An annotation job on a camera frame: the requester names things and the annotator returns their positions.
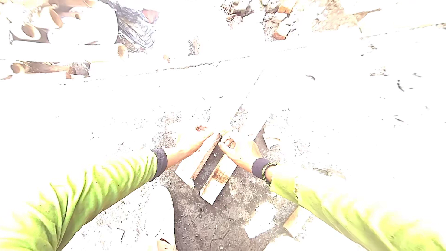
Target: stone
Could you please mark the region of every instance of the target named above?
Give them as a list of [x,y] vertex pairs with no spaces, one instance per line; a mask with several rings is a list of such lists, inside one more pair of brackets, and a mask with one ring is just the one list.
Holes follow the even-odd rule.
[[279,9],[279,5],[281,4],[280,0],[270,0],[266,5],[266,12],[275,13]]
[[234,5],[234,13],[239,14],[241,17],[245,16],[246,9],[248,8],[248,0],[240,0],[238,5]]
[[243,17],[243,23],[261,23],[265,17],[264,11],[254,12]]
[[291,27],[289,25],[280,23],[279,27],[274,31],[273,38],[277,40],[283,40],[286,38],[286,35],[288,35],[288,32],[291,30]]
[[296,3],[297,0],[285,0],[279,5],[279,9],[277,10],[277,12],[290,14]]
[[276,14],[274,14],[273,16],[273,22],[275,23],[280,23],[282,22],[288,15],[286,13],[279,13],[276,12]]

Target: hand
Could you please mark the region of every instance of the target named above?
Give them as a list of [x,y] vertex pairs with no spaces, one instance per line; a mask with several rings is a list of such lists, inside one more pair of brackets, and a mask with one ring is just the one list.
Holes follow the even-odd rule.
[[214,134],[213,130],[205,125],[191,125],[185,128],[185,131],[178,136],[177,148],[182,151],[186,157],[194,154],[203,144],[203,142]]
[[226,134],[219,142],[219,147],[237,166],[251,173],[254,161],[262,158],[254,141],[235,132]]

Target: foot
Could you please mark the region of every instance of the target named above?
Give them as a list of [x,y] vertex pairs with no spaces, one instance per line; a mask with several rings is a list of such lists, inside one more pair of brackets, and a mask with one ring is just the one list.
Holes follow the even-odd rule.
[[158,250],[175,251],[175,228],[173,225],[173,202],[166,187],[156,186],[149,195],[146,206],[147,218],[145,223],[146,234],[154,242]]

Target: brick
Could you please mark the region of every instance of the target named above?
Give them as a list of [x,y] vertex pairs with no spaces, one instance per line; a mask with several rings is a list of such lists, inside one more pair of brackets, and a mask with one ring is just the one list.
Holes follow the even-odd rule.
[[293,10],[293,7],[296,5],[296,3],[297,3],[297,0],[285,0],[280,4],[277,12],[290,14],[291,11]]
[[289,25],[286,25],[285,23],[280,23],[279,27],[274,31],[273,38],[277,40],[283,40],[286,38],[286,35],[288,35],[288,32],[291,30]]

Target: cloth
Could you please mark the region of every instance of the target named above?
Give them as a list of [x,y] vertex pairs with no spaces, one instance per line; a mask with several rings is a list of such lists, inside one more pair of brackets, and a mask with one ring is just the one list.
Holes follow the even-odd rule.
[[75,169],[29,189],[26,197],[3,201],[0,250],[61,250],[84,224],[152,180],[157,166],[167,165],[167,158],[158,159],[166,163],[149,151]]
[[298,203],[338,232],[373,251],[445,250],[445,220],[433,206],[407,191],[411,199],[383,189],[362,187],[302,168],[280,165],[271,191]]

